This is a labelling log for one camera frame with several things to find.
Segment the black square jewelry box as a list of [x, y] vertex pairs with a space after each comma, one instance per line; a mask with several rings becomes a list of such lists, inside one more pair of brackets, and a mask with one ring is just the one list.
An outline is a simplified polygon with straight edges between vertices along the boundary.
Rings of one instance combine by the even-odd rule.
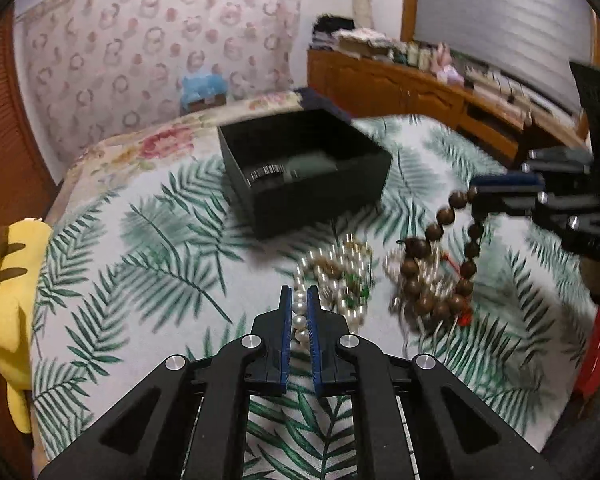
[[[378, 202], [392, 155], [324, 108], [235, 122], [219, 128], [224, 167], [259, 238], [332, 220]], [[249, 185], [249, 171], [291, 162], [300, 178]]]

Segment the circle pattern curtain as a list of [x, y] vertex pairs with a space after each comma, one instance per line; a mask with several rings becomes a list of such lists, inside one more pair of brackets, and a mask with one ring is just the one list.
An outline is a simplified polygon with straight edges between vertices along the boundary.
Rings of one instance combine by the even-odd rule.
[[292, 84], [300, 0], [43, 0], [20, 15], [36, 116], [61, 162], [174, 118], [187, 77], [241, 100]]

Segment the silver bangle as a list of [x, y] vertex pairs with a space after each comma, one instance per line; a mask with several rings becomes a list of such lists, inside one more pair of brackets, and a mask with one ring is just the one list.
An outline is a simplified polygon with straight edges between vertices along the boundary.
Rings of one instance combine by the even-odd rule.
[[297, 180], [300, 178], [299, 170], [294, 168], [291, 162], [285, 162], [284, 164], [266, 164], [249, 171], [246, 175], [249, 185], [265, 179], [279, 178], [282, 178], [284, 182]]

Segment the yellow plush toy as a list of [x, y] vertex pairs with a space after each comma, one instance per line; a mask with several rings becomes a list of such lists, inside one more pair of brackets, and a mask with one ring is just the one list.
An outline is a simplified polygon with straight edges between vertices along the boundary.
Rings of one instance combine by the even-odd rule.
[[36, 286], [51, 235], [52, 228], [40, 219], [0, 228], [0, 374], [9, 414], [23, 434], [31, 431], [27, 393]]

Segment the wooden side cabinet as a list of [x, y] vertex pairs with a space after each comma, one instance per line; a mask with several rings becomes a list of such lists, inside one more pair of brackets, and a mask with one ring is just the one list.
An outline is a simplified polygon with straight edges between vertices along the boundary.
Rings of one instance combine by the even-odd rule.
[[584, 148], [577, 133], [543, 112], [513, 115], [475, 90], [442, 84], [399, 64], [308, 51], [308, 84], [354, 118], [420, 115], [441, 122], [507, 167], [535, 148]]

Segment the palm leaf print cloth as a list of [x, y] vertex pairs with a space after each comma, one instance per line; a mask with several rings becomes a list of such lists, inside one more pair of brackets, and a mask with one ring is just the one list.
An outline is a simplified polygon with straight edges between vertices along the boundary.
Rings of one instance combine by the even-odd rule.
[[385, 352], [428, 351], [542, 448], [583, 361], [595, 307], [577, 259], [553, 234], [495, 217], [477, 261], [472, 321], [428, 334], [392, 310], [382, 262], [422, 235], [455, 190], [501, 166], [426, 117], [362, 119], [392, 155], [381, 201], [258, 240], [238, 208], [220, 150], [140, 174], [53, 227], [36, 291], [32, 406], [57, 457], [171, 354], [208, 358], [278, 304], [294, 268], [347, 235], [370, 246], [375, 283], [362, 335]]

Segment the stack of folded clothes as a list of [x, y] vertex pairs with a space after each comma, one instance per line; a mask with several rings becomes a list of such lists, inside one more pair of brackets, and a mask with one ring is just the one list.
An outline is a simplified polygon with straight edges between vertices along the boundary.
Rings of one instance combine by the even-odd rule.
[[352, 18], [332, 14], [319, 15], [313, 24], [310, 48], [313, 50], [334, 50], [338, 44], [335, 34], [341, 29], [355, 29]]

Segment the pink tissue box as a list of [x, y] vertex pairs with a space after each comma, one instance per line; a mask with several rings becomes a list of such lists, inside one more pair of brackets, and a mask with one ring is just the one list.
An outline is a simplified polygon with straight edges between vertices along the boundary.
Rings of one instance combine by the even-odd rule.
[[437, 78], [437, 81], [442, 82], [442, 84], [459, 87], [463, 87], [465, 84], [464, 77], [453, 66], [451, 49], [447, 44], [438, 44], [432, 50], [430, 73]]

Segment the grey window blind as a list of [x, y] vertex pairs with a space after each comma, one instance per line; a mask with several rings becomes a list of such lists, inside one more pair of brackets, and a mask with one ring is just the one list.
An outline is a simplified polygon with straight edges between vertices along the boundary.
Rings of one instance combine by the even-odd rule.
[[586, 0], [417, 0], [415, 37], [444, 42], [576, 112], [569, 62], [590, 59], [591, 25]]

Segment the blue bag on box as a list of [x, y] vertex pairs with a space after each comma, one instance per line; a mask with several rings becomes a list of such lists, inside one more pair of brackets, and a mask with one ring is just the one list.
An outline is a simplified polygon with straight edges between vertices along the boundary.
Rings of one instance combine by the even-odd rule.
[[228, 85], [217, 74], [185, 76], [182, 79], [181, 111], [183, 114], [223, 106], [227, 101]]

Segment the brown louvered wardrobe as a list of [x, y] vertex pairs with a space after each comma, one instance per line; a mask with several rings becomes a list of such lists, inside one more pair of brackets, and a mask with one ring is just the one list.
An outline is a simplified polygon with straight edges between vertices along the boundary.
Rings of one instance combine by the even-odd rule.
[[10, 6], [0, 19], [0, 227], [45, 217], [57, 193], [22, 102]]

